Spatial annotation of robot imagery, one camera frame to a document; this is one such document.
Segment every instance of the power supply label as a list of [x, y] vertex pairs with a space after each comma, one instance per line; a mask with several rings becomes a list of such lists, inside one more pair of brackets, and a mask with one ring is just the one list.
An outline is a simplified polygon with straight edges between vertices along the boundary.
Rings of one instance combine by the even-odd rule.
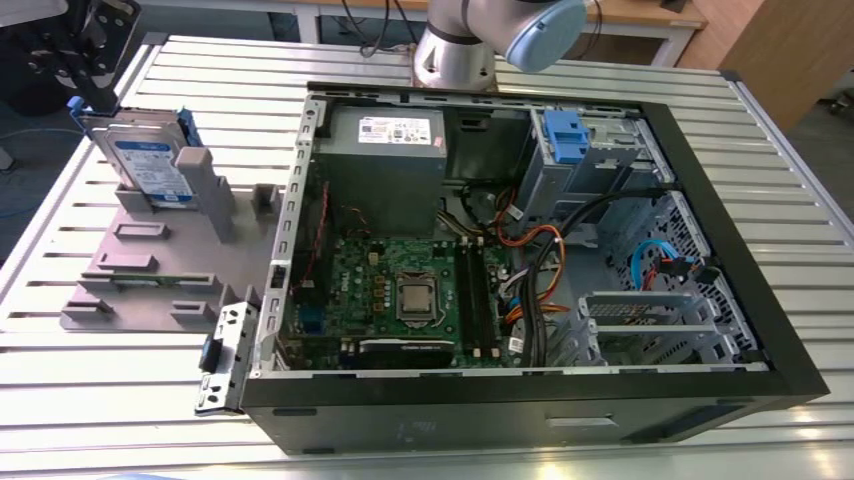
[[432, 145], [425, 118], [364, 117], [358, 120], [358, 143]]

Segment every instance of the motherboard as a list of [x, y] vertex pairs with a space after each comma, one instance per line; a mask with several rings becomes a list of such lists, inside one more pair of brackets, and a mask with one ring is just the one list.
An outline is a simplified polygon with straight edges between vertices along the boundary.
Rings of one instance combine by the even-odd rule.
[[338, 239], [325, 305], [298, 305], [288, 364], [312, 370], [501, 366], [501, 247]]

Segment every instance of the expansion slot bracket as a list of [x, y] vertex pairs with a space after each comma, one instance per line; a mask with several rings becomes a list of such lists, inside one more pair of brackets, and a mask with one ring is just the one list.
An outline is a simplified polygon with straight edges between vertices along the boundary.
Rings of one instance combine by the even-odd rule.
[[204, 372], [198, 387], [196, 415], [242, 415], [240, 397], [249, 367], [257, 308], [249, 302], [225, 305], [216, 330], [201, 349], [198, 368]]

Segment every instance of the blue drive bay latch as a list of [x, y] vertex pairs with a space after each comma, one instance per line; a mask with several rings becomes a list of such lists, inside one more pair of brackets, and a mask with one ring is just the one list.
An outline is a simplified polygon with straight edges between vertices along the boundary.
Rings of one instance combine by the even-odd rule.
[[555, 162], [561, 164], [580, 163], [589, 150], [587, 139], [589, 130], [581, 124], [577, 113], [547, 110], [542, 116], [545, 133], [555, 149]]

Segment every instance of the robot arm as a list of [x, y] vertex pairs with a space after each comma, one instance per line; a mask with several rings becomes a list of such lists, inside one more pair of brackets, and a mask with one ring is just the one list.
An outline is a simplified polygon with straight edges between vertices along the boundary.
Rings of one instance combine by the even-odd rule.
[[2, 46], [94, 112], [110, 114], [111, 80], [138, 13], [133, 0], [0, 0]]
[[552, 65], [577, 39], [584, 0], [430, 0], [414, 53], [422, 86], [484, 90], [497, 52], [524, 72]]

